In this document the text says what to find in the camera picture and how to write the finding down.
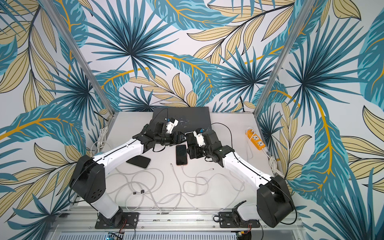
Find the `phone with pink case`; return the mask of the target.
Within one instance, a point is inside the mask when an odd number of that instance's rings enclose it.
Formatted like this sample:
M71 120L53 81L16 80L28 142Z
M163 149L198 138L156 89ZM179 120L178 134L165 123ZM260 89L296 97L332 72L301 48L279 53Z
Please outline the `phone with pink case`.
M187 147L185 145L176 146L176 165L184 166L188 164Z

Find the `phone with white case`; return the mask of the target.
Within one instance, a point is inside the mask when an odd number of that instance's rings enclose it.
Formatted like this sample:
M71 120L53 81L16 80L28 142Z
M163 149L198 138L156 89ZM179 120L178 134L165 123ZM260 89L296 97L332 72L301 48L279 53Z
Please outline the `phone with white case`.
M195 131L192 131L192 132L187 132L187 133L185 133L185 135L187 136L187 137L191 137L191 136L193 136L194 138L197 136L197 133L195 132Z

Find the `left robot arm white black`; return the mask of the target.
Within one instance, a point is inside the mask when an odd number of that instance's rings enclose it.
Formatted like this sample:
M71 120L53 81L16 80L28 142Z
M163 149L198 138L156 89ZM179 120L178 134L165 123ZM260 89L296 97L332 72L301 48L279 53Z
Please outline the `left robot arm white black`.
M174 127L179 121L171 118L166 123L150 122L129 141L108 152L93 157L82 156L75 167L69 187L90 204L113 227L125 222L123 210L106 193L107 175L126 161L153 149L155 145L174 146L184 143L186 137Z

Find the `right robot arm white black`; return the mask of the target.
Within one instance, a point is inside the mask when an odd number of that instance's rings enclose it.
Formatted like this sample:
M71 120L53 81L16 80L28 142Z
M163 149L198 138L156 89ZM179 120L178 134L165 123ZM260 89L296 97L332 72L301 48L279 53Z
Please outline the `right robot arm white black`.
M232 208L232 218L237 224L262 220L274 228L292 212L298 214L285 180L270 176L246 162L228 145L223 146L213 130L186 134L187 153L192 159L202 157L234 173L256 192L256 202L243 201Z

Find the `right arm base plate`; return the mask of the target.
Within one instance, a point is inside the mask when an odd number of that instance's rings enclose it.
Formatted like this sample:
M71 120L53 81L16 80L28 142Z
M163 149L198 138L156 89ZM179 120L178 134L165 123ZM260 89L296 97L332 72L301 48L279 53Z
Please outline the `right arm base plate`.
M222 229L257 229L261 225L258 220L243 220L239 214L234 212L219 212L213 216L215 223Z

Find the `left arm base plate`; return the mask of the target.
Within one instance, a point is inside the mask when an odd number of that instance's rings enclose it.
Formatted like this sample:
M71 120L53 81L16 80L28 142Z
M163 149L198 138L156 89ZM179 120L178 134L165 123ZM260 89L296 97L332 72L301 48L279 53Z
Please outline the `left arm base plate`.
M135 229L138 224L140 213L121 212L111 219L106 218L98 213L95 229L97 230L112 230L112 229Z

